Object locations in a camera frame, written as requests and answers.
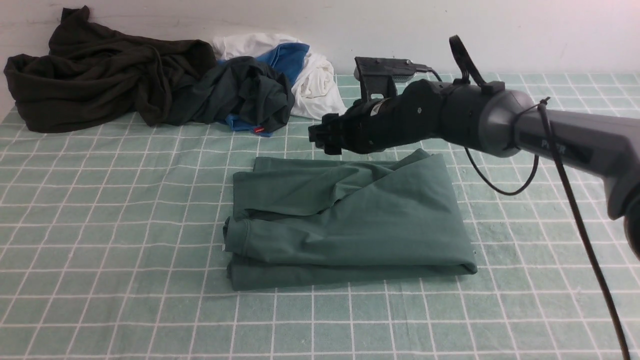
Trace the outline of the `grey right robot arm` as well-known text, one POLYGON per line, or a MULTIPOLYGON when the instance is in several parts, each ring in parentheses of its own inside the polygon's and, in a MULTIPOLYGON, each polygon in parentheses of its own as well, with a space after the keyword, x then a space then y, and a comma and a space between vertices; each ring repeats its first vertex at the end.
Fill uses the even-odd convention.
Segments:
POLYGON ((500 81, 478 86, 411 82, 384 99, 355 102, 308 129, 328 155, 370 154, 442 139, 499 158, 526 151, 601 178, 606 210, 624 218, 627 242, 639 253, 640 133, 635 118, 556 111, 500 81))

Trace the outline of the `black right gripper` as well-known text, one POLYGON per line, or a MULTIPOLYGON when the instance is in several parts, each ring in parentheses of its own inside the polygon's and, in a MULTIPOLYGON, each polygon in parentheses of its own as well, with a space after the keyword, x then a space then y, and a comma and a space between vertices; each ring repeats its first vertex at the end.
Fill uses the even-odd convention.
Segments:
POLYGON ((441 82, 416 80, 397 96, 354 104, 343 115, 325 114, 308 127, 308 139, 326 155, 340 156, 344 150, 366 155, 436 137, 443 89, 441 82))

